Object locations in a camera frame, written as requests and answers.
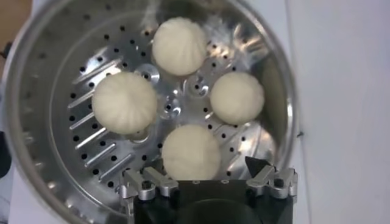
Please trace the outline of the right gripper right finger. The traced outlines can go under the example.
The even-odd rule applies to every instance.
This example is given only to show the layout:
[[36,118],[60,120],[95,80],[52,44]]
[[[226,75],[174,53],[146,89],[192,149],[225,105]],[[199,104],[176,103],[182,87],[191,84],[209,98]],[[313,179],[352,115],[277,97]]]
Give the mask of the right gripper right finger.
[[298,173],[293,168],[277,170],[265,159],[245,157],[245,163],[252,178],[246,185],[255,196],[266,192],[276,199],[296,197],[298,192]]

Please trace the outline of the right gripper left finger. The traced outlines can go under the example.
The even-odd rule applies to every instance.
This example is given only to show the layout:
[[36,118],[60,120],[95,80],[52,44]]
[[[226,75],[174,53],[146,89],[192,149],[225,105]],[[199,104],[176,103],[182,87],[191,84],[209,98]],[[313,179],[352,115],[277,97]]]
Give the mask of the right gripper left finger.
[[157,196],[157,192],[165,198],[170,198],[178,189],[177,181],[162,175],[153,167],[146,167],[139,172],[126,169],[120,179],[119,196],[126,215],[133,217],[135,199],[151,201]]

